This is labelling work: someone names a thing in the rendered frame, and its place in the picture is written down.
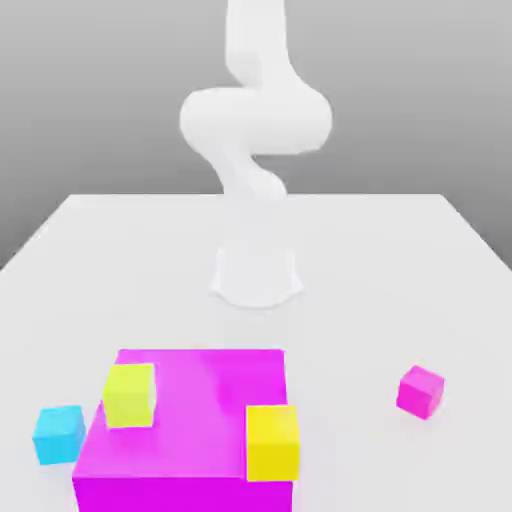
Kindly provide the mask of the small yellow cube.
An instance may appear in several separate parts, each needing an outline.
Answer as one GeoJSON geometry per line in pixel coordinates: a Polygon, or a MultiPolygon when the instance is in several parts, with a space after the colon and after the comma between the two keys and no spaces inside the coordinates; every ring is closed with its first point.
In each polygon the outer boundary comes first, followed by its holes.
{"type": "Polygon", "coordinates": [[[295,405],[248,405],[245,430],[248,481],[298,480],[300,435],[295,405]]]}

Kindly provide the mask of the small lime cube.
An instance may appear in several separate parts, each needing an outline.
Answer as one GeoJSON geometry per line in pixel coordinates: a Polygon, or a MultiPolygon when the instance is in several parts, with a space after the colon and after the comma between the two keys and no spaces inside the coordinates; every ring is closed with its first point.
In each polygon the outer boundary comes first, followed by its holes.
{"type": "Polygon", "coordinates": [[[107,376],[102,402],[109,429],[152,427],[156,408],[154,365],[113,365],[107,376]]]}

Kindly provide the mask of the small pink cube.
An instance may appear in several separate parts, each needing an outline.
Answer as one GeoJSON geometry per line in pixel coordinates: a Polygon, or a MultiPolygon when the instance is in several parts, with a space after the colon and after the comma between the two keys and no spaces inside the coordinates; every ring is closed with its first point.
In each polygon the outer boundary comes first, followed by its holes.
{"type": "Polygon", "coordinates": [[[439,406],[445,379],[420,366],[413,366],[401,378],[396,405],[423,420],[429,419],[439,406]]]}

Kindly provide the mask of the small cyan cube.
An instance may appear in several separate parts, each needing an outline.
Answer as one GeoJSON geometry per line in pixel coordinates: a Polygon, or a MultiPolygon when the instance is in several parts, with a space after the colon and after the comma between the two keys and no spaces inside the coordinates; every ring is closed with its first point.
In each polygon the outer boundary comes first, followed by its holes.
{"type": "Polygon", "coordinates": [[[86,436],[82,408],[42,408],[32,435],[40,465],[76,462],[86,436]]]}

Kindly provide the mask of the large magenta box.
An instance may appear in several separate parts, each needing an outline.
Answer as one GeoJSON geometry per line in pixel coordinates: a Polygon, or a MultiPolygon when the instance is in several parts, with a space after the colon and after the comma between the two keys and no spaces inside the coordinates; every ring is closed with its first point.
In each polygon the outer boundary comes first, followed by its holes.
{"type": "Polygon", "coordinates": [[[292,512],[290,482],[246,478],[246,408],[287,402],[280,349],[121,349],[155,367],[150,428],[97,409],[72,473],[79,512],[292,512]]]}

